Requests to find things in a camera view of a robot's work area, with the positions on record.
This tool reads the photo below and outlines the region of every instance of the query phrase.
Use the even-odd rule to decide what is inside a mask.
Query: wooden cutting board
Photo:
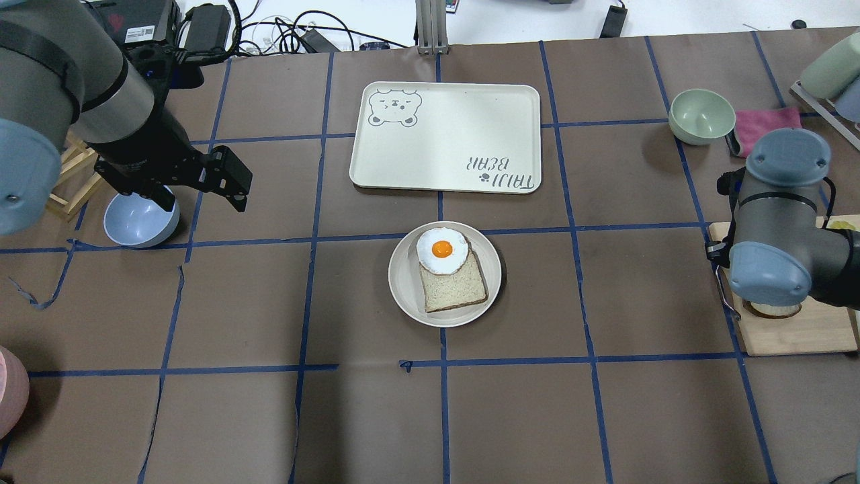
[[[860,227],[860,215],[831,217]],[[824,222],[819,217],[818,225]],[[716,222],[708,227],[712,240],[722,240],[728,233],[728,222]],[[740,314],[738,327],[746,347],[753,357],[794,355],[800,353],[829,353],[857,350],[857,312],[845,307],[833,307],[807,298],[801,311],[790,318],[772,320],[750,313],[743,300],[732,293],[725,281],[723,287],[732,295],[732,305]]]

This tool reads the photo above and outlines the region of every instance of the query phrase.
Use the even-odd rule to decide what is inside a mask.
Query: bear face illustration
[[[371,115],[368,122],[371,126],[379,126],[384,122],[399,122],[405,127],[412,127],[418,122],[418,107],[421,106],[421,96],[415,91],[377,90],[371,94],[368,102],[371,105]]]

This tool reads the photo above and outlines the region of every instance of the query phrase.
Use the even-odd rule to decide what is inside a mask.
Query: green bowl
[[[734,121],[732,105],[712,90],[685,90],[669,108],[672,134],[690,145],[713,143],[734,129]]]

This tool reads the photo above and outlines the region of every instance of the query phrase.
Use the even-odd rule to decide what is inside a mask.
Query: egg yolk
[[[447,240],[440,240],[433,243],[433,255],[437,258],[446,258],[454,252],[454,246]]]

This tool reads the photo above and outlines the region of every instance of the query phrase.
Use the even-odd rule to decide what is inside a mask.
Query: round plate
[[[415,244],[424,232],[441,226],[457,230],[469,240],[487,283],[487,300],[481,304],[428,313],[424,310],[424,288],[421,286]],[[440,328],[461,326],[475,320],[493,305],[501,287],[501,261],[495,247],[474,228],[458,222],[431,222],[408,233],[397,244],[388,264],[388,285],[394,301],[413,320]]]

